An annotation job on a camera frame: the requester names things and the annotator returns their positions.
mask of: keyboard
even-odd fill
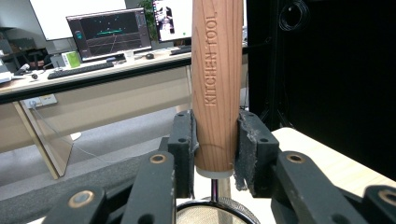
[[[91,72],[91,71],[96,71],[96,70],[100,70],[100,69],[105,69],[105,68],[109,68],[109,67],[113,67],[113,66],[114,66],[113,63],[98,63],[98,64],[93,64],[93,65],[73,68],[70,70],[55,71],[55,72],[49,74],[48,79],[54,79],[54,78],[58,78],[58,77],[69,77],[69,76],[86,73],[86,72]]]
[[[172,49],[170,55],[178,55],[178,54],[190,53],[190,52],[191,52],[191,46],[187,46],[181,49]]]

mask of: desk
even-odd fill
[[[332,183],[360,197],[369,185],[388,185],[396,188],[396,182],[353,161],[339,152],[291,128],[273,132],[282,151],[297,151],[310,157]],[[248,208],[261,223],[275,223],[270,199],[253,199],[248,191],[238,191],[231,180],[232,198]],[[194,191],[197,199],[210,196],[210,179],[195,175]],[[188,200],[177,200],[183,203]]]
[[[129,119],[191,101],[191,54],[169,56],[155,52],[155,59],[117,64],[112,68],[48,80],[50,71],[0,86],[1,151],[35,143],[54,178],[64,175],[70,155],[71,133]],[[242,74],[247,67],[243,66]],[[246,79],[241,78],[241,87]],[[56,93],[56,105],[37,111],[58,131],[55,133],[24,104],[29,99]]]

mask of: desk leg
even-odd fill
[[[43,120],[37,119],[24,102],[14,103],[14,105],[53,178],[63,176],[72,150],[73,141],[70,135],[59,137]]]

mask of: computer monitor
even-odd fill
[[[84,63],[122,55],[127,50],[151,49],[142,7],[69,16],[66,19]]]
[[[192,0],[153,0],[158,41],[191,41]]]

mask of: desk top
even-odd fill
[[[155,58],[152,60],[147,60],[143,57],[135,60],[133,63],[115,64],[114,67],[107,69],[50,80],[48,80],[47,77],[53,69],[49,69],[43,74],[40,74],[41,71],[34,71],[33,74],[38,74],[37,80],[27,77],[25,79],[12,80],[11,82],[0,84],[0,104],[61,91],[70,91],[191,64],[190,53],[169,56],[170,49],[164,49],[155,51],[153,54]],[[81,66],[90,64],[93,63],[83,63]]]

